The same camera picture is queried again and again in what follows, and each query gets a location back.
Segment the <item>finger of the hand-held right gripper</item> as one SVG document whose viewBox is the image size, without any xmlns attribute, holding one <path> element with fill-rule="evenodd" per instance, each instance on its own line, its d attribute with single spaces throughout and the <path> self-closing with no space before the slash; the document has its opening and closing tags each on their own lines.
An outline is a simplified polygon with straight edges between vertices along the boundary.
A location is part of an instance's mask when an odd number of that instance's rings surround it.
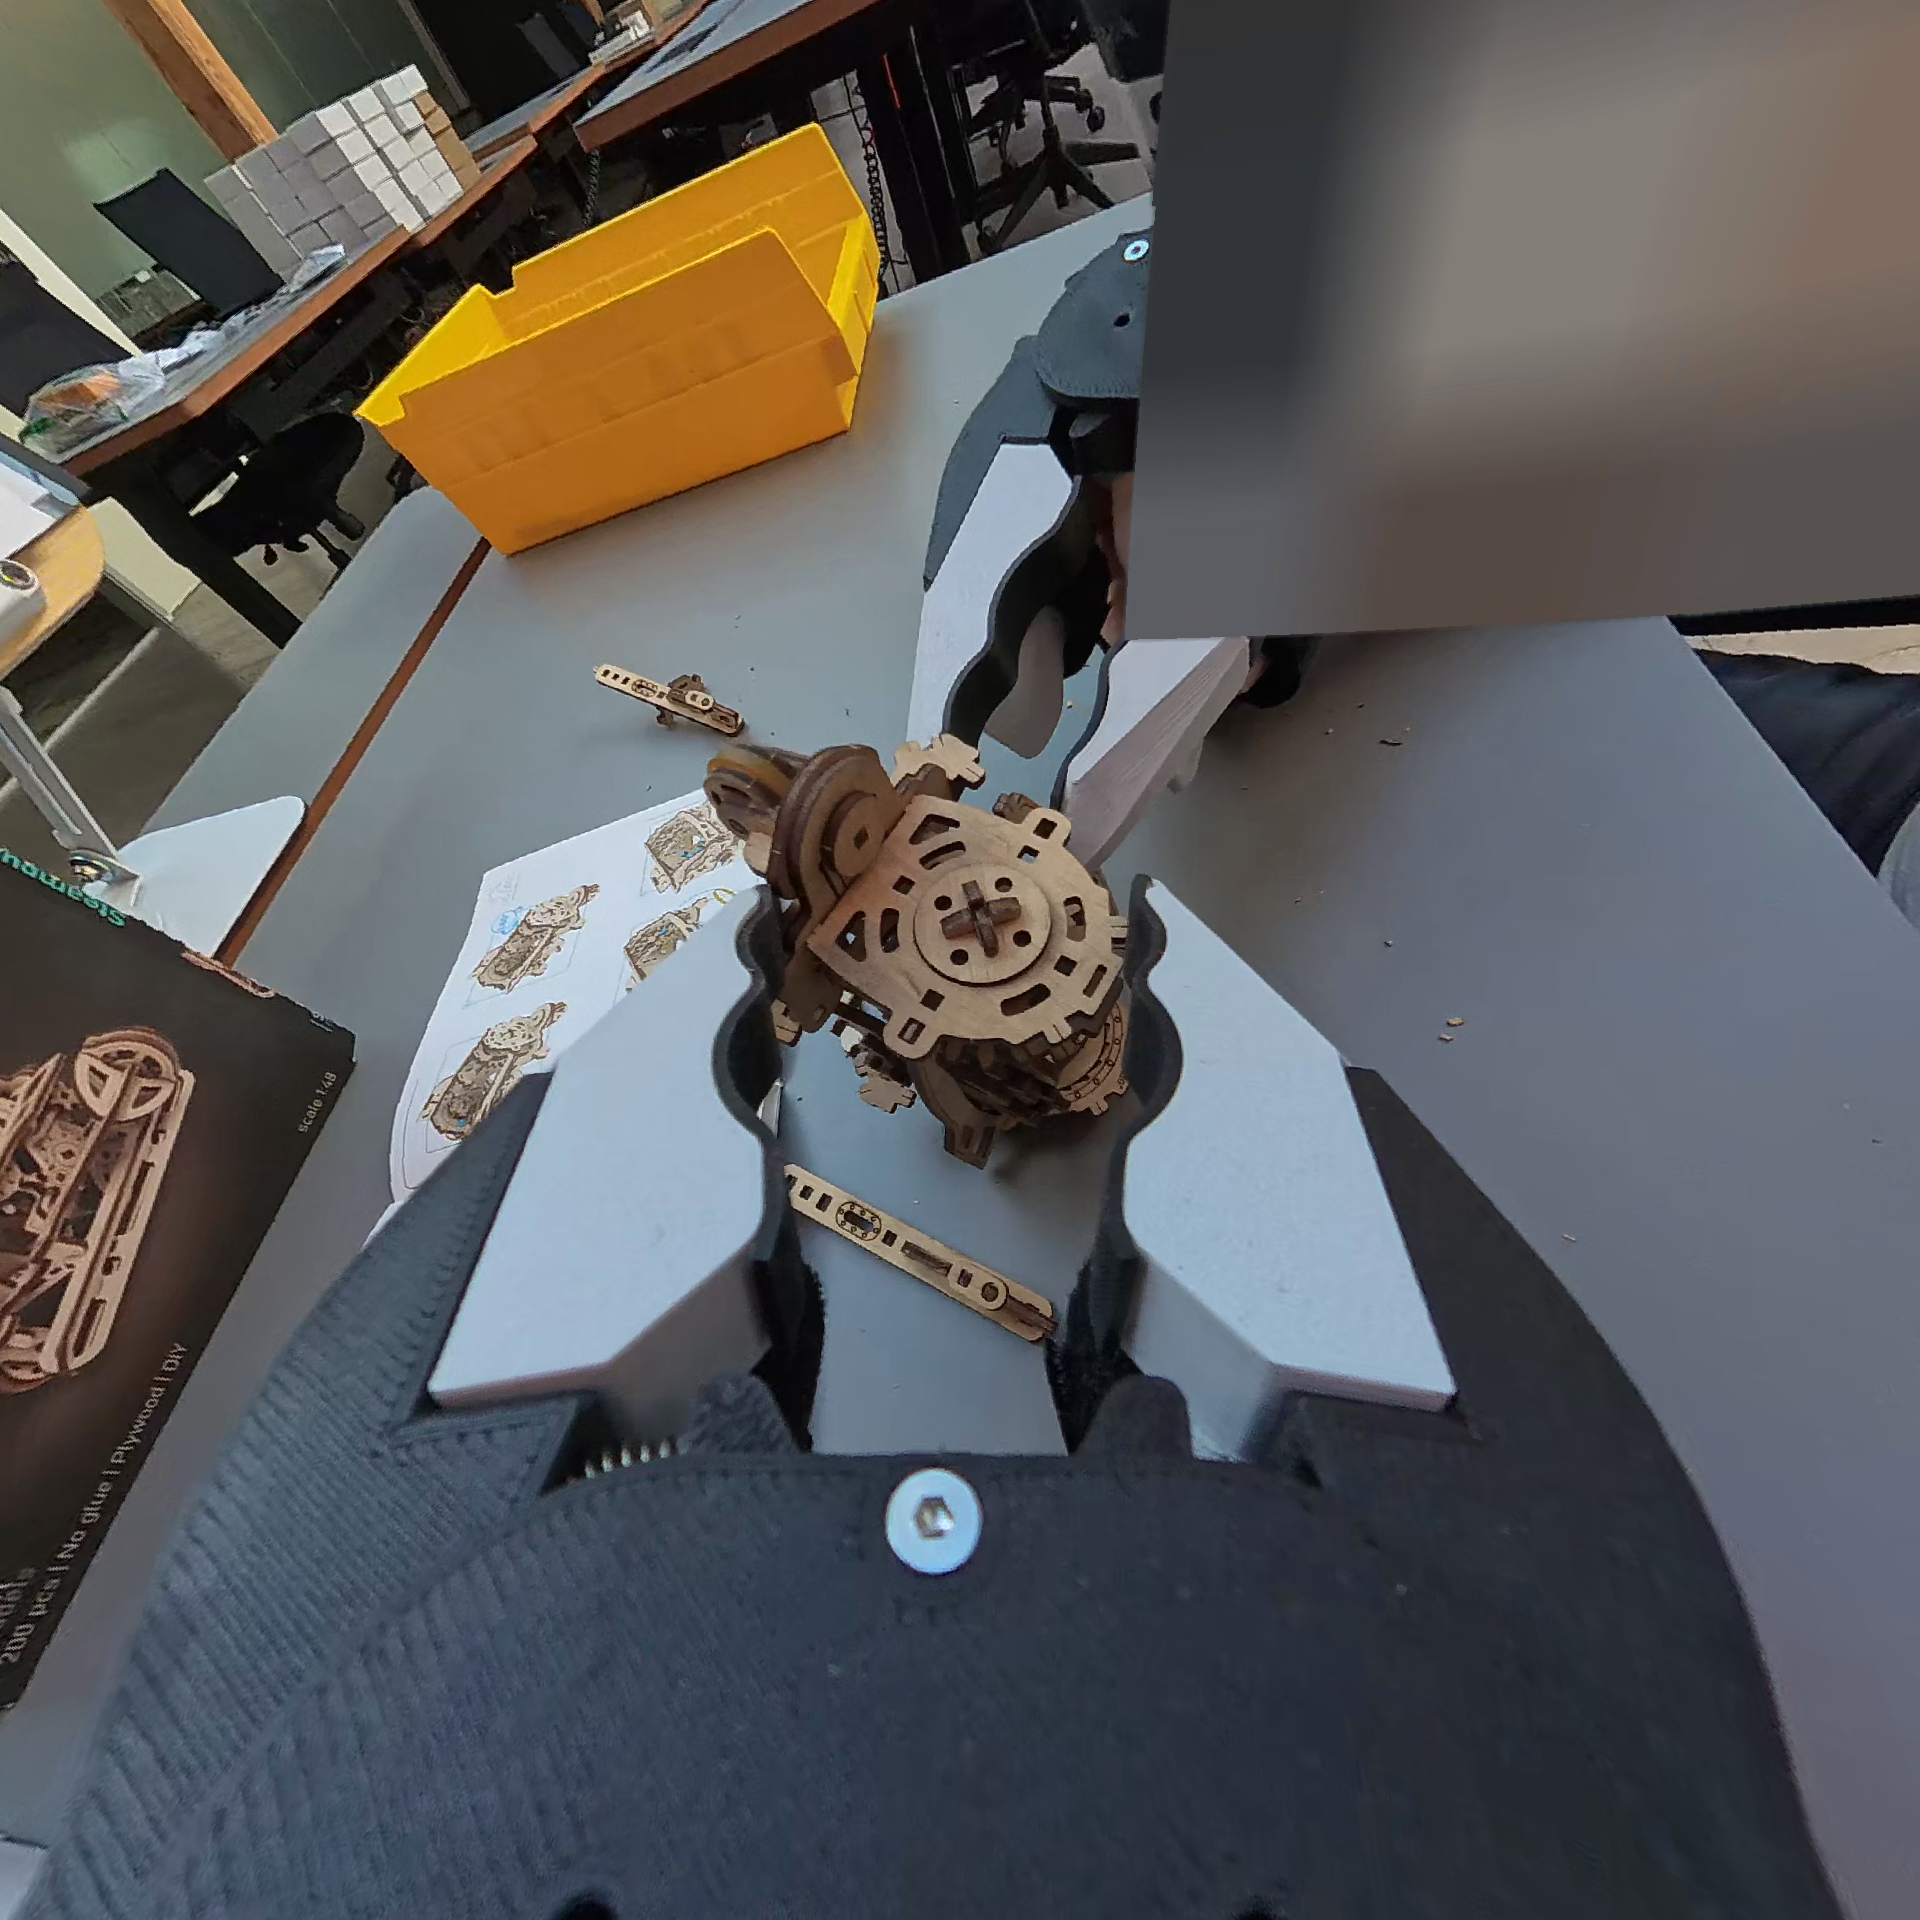
<svg viewBox="0 0 1920 1920">
<path fill-rule="evenodd" d="M 997 449 L 924 594 L 913 741 L 1051 741 L 1108 619 L 1108 521 L 1108 488 L 1069 475 L 1050 446 Z"/>
<path fill-rule="evenodd" d="M 1194 781 L 1208 735 L 1248 683 L 1250 662 L 1248 639 L 1128 641 L 1108 655 L 1093 728 L 1053 794 L 1082 866 L 1101 866 L 1162 794 Z"/>
</svg>

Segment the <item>round wooden gear module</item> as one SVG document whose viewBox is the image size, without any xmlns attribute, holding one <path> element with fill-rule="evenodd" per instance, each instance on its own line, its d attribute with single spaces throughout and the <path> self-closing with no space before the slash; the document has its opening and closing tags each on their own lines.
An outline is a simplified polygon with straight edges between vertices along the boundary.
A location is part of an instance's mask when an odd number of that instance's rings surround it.
<svg viewBox="0 0 1920 1920">
<path fill-rule="evenodd" d="M 708 759 L 706 798 L 777 899 L 781 1042 L 851 992 L 909 1063 L 941 1041 L 1059 1047 L 1125 992 L 1130 923 L 1068 850 L 1068 818 L 1021 797 L 971 805 L 984 777 L 948 735 L 891 759 L 736 744 Z"/>
</svg>

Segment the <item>large wooden gear model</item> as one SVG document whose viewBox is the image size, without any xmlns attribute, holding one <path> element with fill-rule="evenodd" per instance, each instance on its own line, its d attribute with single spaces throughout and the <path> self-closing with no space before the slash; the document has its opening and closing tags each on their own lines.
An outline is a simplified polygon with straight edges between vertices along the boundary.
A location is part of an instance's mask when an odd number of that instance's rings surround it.
<svg viewBox="0 0 1920 1920">
<path fill-rule="evenodd" d="M 986 1169 L 1007 1135 L 1080 1113 L 1104 1113 L 1128 1091 L 1123 1054 L 1130 999 L 1120 992 L 1090 1031 L 1065 1046 L 1015 1047 L 1001 1041 L 941 1041 L 909 1063 L 883 1042 L 881 1015 L 843 992 L 833 1033 L 853 1063 L 860 1098 L 883 1113 L 924 1107 L 945 1127 L 945 1152 Z"/>
</svg>

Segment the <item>grey desk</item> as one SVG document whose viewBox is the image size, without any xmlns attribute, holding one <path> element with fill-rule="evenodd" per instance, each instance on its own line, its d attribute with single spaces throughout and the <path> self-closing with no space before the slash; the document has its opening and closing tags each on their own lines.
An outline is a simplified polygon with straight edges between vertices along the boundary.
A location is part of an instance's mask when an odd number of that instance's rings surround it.
<svg viewBox="0 0 1920 1920">
<path fill-rule="evenodd" d="M 484 872 L 692 787 L 593 686 L 688 657 L 755 725 L 899 744 L 953 434 L 1139 199 L 883 302 L 843 439 L 484 559 L 235 966 L 357 1037 L 31 1691 L 48 1841 L 161 1547 L 391 1198 L 388 1129 Z M 1916 930 L 1663 622 L 1352 641 L 1130 841 L 1381 1070 L 1611 1342 L 1767 1654 L 1851 1917 L 1916 1917 Z"/>
</svg>

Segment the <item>background grey-topped desk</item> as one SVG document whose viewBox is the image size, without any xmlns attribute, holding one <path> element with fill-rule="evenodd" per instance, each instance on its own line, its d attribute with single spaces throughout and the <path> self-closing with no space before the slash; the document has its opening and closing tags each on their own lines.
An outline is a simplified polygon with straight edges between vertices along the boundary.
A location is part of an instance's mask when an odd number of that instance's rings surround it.
<svg viewBox="0 0 1920 1920">
<path fill-rule="evenodd" d="M 940 6 L 745 3 L 708 7 L 573 125 L 585 153 L 674 125 L 715 129 L 810 105 L 853 78 L 873 130 L 906 264 L 933 281 L 971 264 L 975 179 L 957 127 Z"/>
</svg>

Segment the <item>background brown-topped desk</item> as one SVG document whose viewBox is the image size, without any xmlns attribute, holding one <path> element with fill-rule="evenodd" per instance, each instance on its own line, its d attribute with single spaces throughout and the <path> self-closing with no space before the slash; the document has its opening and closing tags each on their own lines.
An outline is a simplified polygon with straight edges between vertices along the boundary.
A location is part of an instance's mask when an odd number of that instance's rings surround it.
<svg viewBox="0 0 1920 1920">
<path fill-rule="evenodd" d="M 301 618 L 197 527 L 195 479 L 223 479 L 269 434 L 328 399 L 362 400 L 432 329 L 467 287 L 506 275 L 500 242 L 538 208 L 531 135 L 497 151 L 481 185 L 420 232 L 395 232 L 349 256 L 289 307 L 247 320 L 224 345 L 171 374 L 129 423 L 61 457 L 241 615 L 264 641 L 289 643 Z"/>
</svg>

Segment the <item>instruction booklet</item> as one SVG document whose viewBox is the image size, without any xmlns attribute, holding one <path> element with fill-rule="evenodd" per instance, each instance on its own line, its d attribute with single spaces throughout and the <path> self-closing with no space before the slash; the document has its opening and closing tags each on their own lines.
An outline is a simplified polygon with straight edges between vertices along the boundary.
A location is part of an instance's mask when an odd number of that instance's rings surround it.
<svg viewBox="0 0 1920 1920">
<path fill-rule="evenodd" d="M 495 870 L 394 1118 L 391 1200 L 755 880 L 701 791 Z"/>
</svg>

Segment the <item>wooden strip with crosspiece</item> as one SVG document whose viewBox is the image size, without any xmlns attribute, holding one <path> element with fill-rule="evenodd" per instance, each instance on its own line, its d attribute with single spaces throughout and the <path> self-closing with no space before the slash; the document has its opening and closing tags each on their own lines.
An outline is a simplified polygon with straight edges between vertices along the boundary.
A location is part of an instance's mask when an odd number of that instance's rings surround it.
<svg viewBox="0 0 1920 1920">
<path fill-rule="evenodd" d="M 688 723 L 721 737 L 744 737 L 748 728 L 736 709 L 715 703 L 699 674 L 656 681 L 628 667 L 601 663 L 593 678 L 599 688 L 647 705 L 656 714 L 659 725 Z"/>
</svg>

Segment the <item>white stand base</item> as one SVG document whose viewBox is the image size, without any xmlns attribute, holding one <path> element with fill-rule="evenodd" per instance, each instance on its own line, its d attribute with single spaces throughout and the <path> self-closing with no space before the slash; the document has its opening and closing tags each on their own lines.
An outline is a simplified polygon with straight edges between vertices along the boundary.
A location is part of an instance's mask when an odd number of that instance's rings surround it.
<svg viewBox="0 0 1920 1920">
<path fill-rule="evenodd" d="M 89 893 L 184 949 L 215 958 L 301 824 L 298 798 L 274 798 L 152 831 L 119 850 L 124 879 Z"/>
</svg>

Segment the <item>person's dark trousers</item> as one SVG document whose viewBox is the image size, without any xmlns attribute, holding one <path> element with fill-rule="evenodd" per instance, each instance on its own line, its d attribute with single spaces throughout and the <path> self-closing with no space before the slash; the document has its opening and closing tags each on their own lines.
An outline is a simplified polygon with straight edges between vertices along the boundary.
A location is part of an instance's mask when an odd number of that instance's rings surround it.
<svg viewBox="0 0 1920 1920">
<path fill-rule="evenodd" d="M 1917 808 L 1917 678 L 1714 649 L 1696 658 L 1879 875 L 1889 841 Z"/>
</svg>

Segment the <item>stack of small white boxes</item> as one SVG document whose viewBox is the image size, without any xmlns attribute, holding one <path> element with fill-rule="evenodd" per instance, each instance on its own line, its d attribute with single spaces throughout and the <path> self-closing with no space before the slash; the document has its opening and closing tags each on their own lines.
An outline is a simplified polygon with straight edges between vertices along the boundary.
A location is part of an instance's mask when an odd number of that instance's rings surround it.
<svg viewBox="0 0 1920 1920">
<path fill-rule="evenodd" d="M 205 179 L 224 218 L 280 278 L 312 256 L 354 256 L 417 234 L 482 184 L 420 66 L 299 118 Z"/>
</svg>

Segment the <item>wooden board with instruction sheet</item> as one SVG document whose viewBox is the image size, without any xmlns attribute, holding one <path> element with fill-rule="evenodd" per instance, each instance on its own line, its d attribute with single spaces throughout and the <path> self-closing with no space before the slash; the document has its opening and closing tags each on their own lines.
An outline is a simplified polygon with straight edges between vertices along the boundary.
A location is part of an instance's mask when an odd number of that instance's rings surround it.
<svg viewBox="0 0 1920 1920">
<path fill-rule="evenodd" d="M 4 463 L 4 634 L 9 679 L 105 584 L 105 536 L 83 481 L 11 434 Z"/>
</svg>

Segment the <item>black chair backrest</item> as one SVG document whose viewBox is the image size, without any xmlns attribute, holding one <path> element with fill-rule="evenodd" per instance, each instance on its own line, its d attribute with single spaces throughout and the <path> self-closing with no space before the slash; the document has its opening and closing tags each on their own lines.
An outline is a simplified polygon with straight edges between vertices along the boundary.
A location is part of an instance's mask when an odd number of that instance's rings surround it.
<svg viewBox="0 0 1920 1920">
<path fill-rule="evenodd" d="M 261 307 L 282 290 L 274 266 L 164 168 L 95 208 L 155 269 L 181 279 L 217 320 Z"/>
</svg>

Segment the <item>clear plastic bag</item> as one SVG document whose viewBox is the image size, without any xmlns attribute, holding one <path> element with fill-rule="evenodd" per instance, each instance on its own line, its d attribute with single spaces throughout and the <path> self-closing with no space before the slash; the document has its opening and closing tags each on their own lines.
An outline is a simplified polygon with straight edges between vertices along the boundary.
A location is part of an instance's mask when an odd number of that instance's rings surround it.
<svg viewBox="0 0 1920 1920">
<path fill-rule="evenodd" d="M 76 449 L 129 426 L 161 387 L 163 375 L 145 357 L 55 378 L 28 399 L 18 445 L 59 465 Z"/>
</svg>

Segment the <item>wooden post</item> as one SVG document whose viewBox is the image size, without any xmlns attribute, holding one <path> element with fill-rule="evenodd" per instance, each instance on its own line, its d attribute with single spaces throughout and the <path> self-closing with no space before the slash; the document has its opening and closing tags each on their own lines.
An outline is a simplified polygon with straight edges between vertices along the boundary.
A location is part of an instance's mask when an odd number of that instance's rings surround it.
<svg viewBox="0 0 1920 1920">
<path fill-rule="evenodd" d="M 280 135 L 186 3 L 103 3 L 195 127 L 227 161 Z"/>
</svg>

